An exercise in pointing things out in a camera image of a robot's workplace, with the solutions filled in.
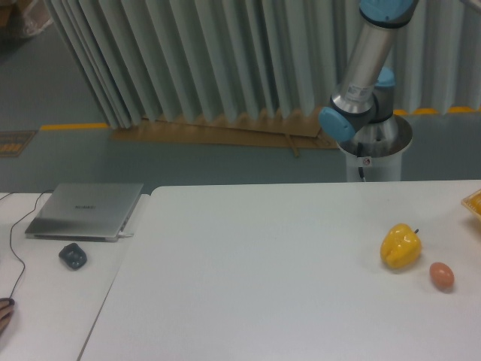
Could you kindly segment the person's hand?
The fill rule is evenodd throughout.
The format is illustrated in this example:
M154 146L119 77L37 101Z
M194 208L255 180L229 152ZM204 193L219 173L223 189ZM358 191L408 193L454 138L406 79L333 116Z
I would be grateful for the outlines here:
M0 333L2 334L11 322L15 301L12 298L1 298L0 301Z

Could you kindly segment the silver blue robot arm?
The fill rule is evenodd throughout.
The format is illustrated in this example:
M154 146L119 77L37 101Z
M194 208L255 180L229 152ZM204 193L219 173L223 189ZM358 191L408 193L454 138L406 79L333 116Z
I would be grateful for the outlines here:
M404 150L396 109L480 107L478 1L361 1L362 26L341 82L319 113L322 131L356 156Z

